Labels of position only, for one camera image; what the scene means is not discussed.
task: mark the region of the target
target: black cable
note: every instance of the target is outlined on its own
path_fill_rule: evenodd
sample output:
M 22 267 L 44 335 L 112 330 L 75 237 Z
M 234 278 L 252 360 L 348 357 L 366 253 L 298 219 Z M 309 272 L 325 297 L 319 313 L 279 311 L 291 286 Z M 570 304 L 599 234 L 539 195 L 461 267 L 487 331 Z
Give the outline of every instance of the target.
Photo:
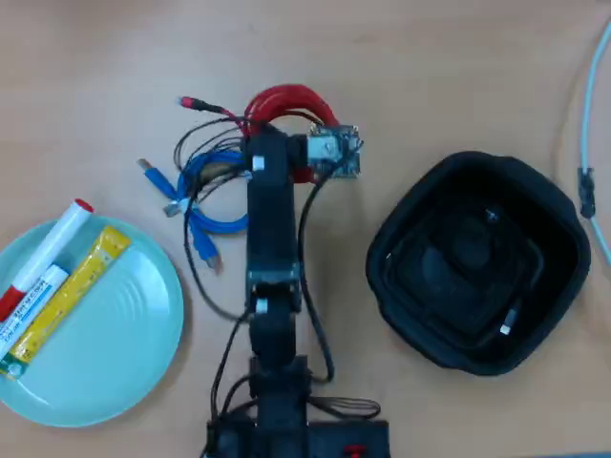
M 221 417 L 225 416 L 229 412 L 229 408 L 231 407 L 231 400 L 236 395 L 236 392 L 240 389 L 242 385 L 249 382 L 252 376 L 244 375 L 240 377 L 234 384 L 231 385 L 229 391 L 227 391 L 227 396 L 225 397 L 225 402 L 222 404 Z
M 186 163 L 188 164 L 189 162 L 191 162 L 191 160 L 193 160 L 193 157 L 195 157 L 196 155 L 200 154 L 203 151 L 203 149 L 206 146 L 208 146 L 209 144 L 211 144 L 214 140 L 219 139 L 219 138 L 223 137 L 224 135 L 227 135 L 227 134 L 229 134 L 231 132 L 235 132 L 235 131 L 237 131 L 239 129 L 240 129 L 239 127 L 233 127 L 231 129 L 227 129 L 225 131 L 222 131 L 220 134 L 214 135 L 211 138 L 208 138 L 200 146 L 198 146 L 195 150 L 193 150 L 193 153 L 191 153 L 189 155 L 189 157 L 187 158 L 187 162 Z M 242 136 L 230 136 L 230 137 L 227 137 L 227 138 L 223 138 L 218 143 L 216 143 L 215 146 L 212 146 L 212 147 L 208 148 L 208 153 L 210 153 L 212 151 L 215 151 L 219 147 L 220 144 L 222 144 L 223 142 L 225 142 L 227 140 L 231 140 L 231 141 L 237 143 L 238 145 L 240 145 L 240 142 L 242 141 Z
M 214 382 L 212 383 L 212 388 L 210 389 L 210 413 L 212 415 L 213 422 L 219 419 L 219 408 L 217 404 L 217 400 L 219 397 L 219 386 L 221 385 L 222 373 L 224 372 L 225 366 L 227 364 L 227 358 L 229 357 L 229 351 L 231 350 L 233 341 L 236 338 L 236 334 L 238 334 L 238 329 L 240 329 L 240 325 L 246 320 L 247 317 L 248 317 L 248 311 L 246 310 L 236 320 L 233 326 L 233 329 L 231 330 L 231 334 L 229 335 L 229 341 L 227 342 L 227 346 L 225 347 L 225 350 L 222 353 L 221 363 L 219 364 L 219 368 L 217 369 L 217 375 L 215 376 Z
M 262 127 L 264 129 L 269 129 L 273 132 L 279 132 L 278 129 L 276 129 L 274 126 L 272 126 L 271 124 L 269 124 L 266 121 L 261 121 L 259 119 L 251 119 L 249 117 L 245 117 L 245 116 L 226 116 L 226 117 L 218 117 L 216 119 L 212 119 L 211 121 L 207 121 L 204 122 L 203 124 L 200 124 L 198 126 L 195 126 L 191 129 L 189 129 L 178 141 L 178 143 L 176 144 L 176 146 L 174 147 L 174 163 L 177 166 L 177 168 L 179 169 L 179 171 L 182 172 L 182 164 L 180 163 L 180 154 L 182 151 L 182 145 L 184 144 L 184 142 L 187 140 L 187 138 L 189 138 L 189 136 L 191 136 L 192 134 L 194 134 L 195 132 L 201 130 L 201 129 L 205 129 L 206 127 L 210 127 L 210 126 L 214 126 L 216 124 L 222 124 L 225 122 L 236 122 L 236 121 L 241 121 L 242 123 L 246 123 L 246 124 L 255 124 L 259 127 Z M 232 132 L 234 130 L 234 128 L 232 129 L 228 129 L 227 131 L 225 131 L 222 134 L 228 133 L 228 132 Z
M 233 174 L 233 173 L 241 173 L 245 170 L 245 165 L 244 164 L 239 164 L 239 165 L 235 165 L 233 167 L 231 167 L 229 169 L 229 173 Z M 200 183 L 196 189 L 194 189 L 194 192 L 192 193 L 191 197 L 189 198 L 189 205 L 187 208 L 192 208 L 194 202 L 196 201 L 198 194 L 200 193 L 200 189 L 203 188 L 203 186 L 205 186 L 206 184 L 208 184 L 209 182 L 212 181 L 211 178 L 209 180 L 203 181 L 202 183 Z M 226 181 L 222 181 L 218 184 L 217 187 L 212 188 L 212 190 L 208 191 L 207 196 L 209 196 L 212 192 L 214 192 L 216 189 L 218 189 L 220 186 L 222 186 Z M 198 269 L 195 265 L 195 262 L 193 260 L 193 253 L 191 251 L 191 243 L 189 242 L 189 219 L 191 218 L 191 211 L 188 210 L 187 212 L 185 212 L 184 214 L 184 223 L 182 224 L 182 235 L 184 237 L 183 241 L 184 241 L 184 254 L 187 257 L 187 262 L 189 264 L 189 269 L 191 270 L 191 274 L 193 275 L 193 279 L 195 280 L 195 284 L 198 287 L 198 290 L 200 291 L 201 296 L 203 297 L 203 299 L 205 300 L 205 302 L 207 303 L 207 305 L 217 314 L 219 315 L 221 318 L 224 318 L 226 320 L 229 320 L 230 322 L 238 322 L 241 318 L 241 315 L 236 315 L 234 313 L 228 312 L 224 309 L 222 309 L 208 294 L 208 292 L 206 291 L 206 289 L 203 287 L 203 283 L 201 282 L 201 278 L 200 278 L 200 274 L 198 273 Z
M 327 181 L 333 176 L 336 170 L 340 167 L 343 167 L 354 155 L 358 153 L 358 151 L 363 147 L 363 142 L 359 143 L 359 145 L 347 152 L 340 160 L 335 162 L 331 167 L 329 167 L 320 177 L 320 179 L 314 185 L 314 188 L 310 191 L 307 199 L 305 200 L 304 210 L 302 211 L 301 218 L 299 220 L 299 230 L 297 233 L 297 255 L 299 258 L 299 262 L 302 266 L 301 273 L 301 286 L 302 286 L 302 294 L 304 295 L 305 307 L 307 308 L 307 313 L 309 314 L 309 318 L 312 322 L 312 327 L 314 328 L 314 332 L 316 333 L 316 337 L 318 339 L 319 346 L 321 347 L 321 351 L 323 352 L 323 358 L 325 359 L 325 365 L 327 366 L 327 375 L 322 377 L 312 376 L 312 381 L 318 384 L 327 384 L 333 380 L 335 376 L 335 365 L 333 363 L 333 357 L 331 355 L 331 349 L 328 345 L 327 336 L 325 335 L 325 330 L 321 324 L 320 317 L 318 316 L 318 312 L 316 308 L 314 308 L 314 303 L 312 300 L 312 296 L 309 293 L 309 287 L 307 285 L 306 278 L 306 259 L 305 259 L 305 243 L 306 243 L 306 224 L 307 217 L 309 215 L 309 211 L 312 207 L 312 203 L 318 193 L 320 193 L 321 189 L 327 183 Z

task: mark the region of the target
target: white cable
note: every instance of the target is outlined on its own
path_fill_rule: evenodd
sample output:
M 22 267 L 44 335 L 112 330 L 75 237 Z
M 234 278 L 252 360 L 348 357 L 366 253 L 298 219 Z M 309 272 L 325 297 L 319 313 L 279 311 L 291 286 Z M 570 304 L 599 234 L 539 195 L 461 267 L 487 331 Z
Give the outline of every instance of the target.
M 594 56 L 592 57 L 592 63 L 590 64 L 590 71 L 588 73 L 587 85 L 585 88 L 585 95 L 583 97 L 583 118 L 581 120 L 581 138 L 579 145 L 581 153 L 581 172 L 584 175 L 587 175 L 589 171 L 589 135 L 590 114 L 592 112 L 592 93 L 594 92 L 594 84 L 596 82 L 596 73 L 599 68 L 599 62 L 607 48 L 607 45 L 609 44 L 610 38 L 611 22 L 607 23 L 596 51 L 594 52 Z M 607 263 L 611 265 L 611 250 L 609 250 L 609 246 L 604 238 L 602 229 L 600 228 L 596 217 L 593 216 L 589 220 L 592 224 L 592 229 L 594 229 L 594 234 L 599 241 L 600 248 L 604 253 Z
M 596 220 L 596 217 L 591 217 L 590 223 L 592 223 L 592 229 L 594 229 L 594 234 L 596 234 L 596 238 L 599 240 L 599 245 L 600 248 L 602 248 L 602 253 L 604 253 L 604 256 L 607 259 L 607 264 L 611 265 L 611 250 L 609 250 L 607 241 L 604 239 L 604 235 L 602 234 L 602 230 L 600 229 L 599 222 Z

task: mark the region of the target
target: black bowl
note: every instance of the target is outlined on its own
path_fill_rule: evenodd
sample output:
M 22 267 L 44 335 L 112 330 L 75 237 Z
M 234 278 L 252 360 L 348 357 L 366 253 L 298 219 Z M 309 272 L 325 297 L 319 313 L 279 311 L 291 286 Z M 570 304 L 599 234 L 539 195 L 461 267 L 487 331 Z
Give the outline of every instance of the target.
M 516 367 L 578 294 L 590 245 L 571 200 L 512 157 L 451 155 L 384 222 L 367 260 L 384 319 L 435 363 Z

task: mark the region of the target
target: red marker cap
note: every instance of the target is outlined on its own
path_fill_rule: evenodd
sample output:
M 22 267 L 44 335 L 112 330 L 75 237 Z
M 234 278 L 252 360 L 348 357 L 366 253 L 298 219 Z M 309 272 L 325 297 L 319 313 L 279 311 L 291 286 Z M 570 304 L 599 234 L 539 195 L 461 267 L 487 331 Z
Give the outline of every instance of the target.
M 26 293 L 22 293 L 12 285 L 7 289 L 7 292 L 4 293 L 4 296 L 0 299 L 0 322 L 3 322 L 9 317 L 25 295 Z

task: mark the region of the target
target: robotic arm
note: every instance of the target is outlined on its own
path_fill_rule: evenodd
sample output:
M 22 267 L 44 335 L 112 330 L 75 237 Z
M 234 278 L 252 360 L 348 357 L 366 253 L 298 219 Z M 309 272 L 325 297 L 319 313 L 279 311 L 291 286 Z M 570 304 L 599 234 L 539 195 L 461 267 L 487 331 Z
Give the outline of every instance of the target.
M 332 177 L 359 174 L 362 142 L 355 128 L 339 125 L 328 105 L 312 90 L 295 85 L 284 88 L 289 88 L 288 92 L 279 94 L 279 88 L 263 91 L 241 117 L 196 99 L 185 97 L 181 101 L 187 108 L 225 115 L 225 120 L 238 125 L 243 133 L 243 164 L 234 167 L 233 173 L 246 170 L 251 174 L 247 187 L 245 310 L 235 324 L 211 390 L 212 419 L 202 457 L 390 458 L 388 423 L 371 420 L 379 413 L 379 405 L 311 395 L 313 382 L 331 381 L 333 364 L 307 290 L 303 245 L 298 243 L 295 221 L 295 182 L 308 177 L 306 180 L 315 183 L 299 226 L 299 239 L 303 239 L 306 215 L 323 184 Z M 295 112 L 300 108 L 316 117 Z M 309 135 L 287 135 L 268 124 L 281 115 L 300 115 L 317 122 Z M 203 184 L 193 191 L 190 204 Z M 185 215 L 185 235 L 190 213 Z M 185 250 L 195 270 L 186 240 Z M 195 277 L 203 292 L 197 274 Z M 296 354 L 295 317 L 301 311 L 302 295 L 326 356 L 327 376 L 323 380 L 312 375 L 306 356 Z M 253 351 L 248 375 L 232 386 L 218 411 L 221 375 L 233 338 L 243 323 L 249 325 Z M 251 401 L 231 409 L 231 398 L 246 383 Z M 308 405 L 340 421 L 310 423 Z M 254 406 L 256 418 L 247 414 Z

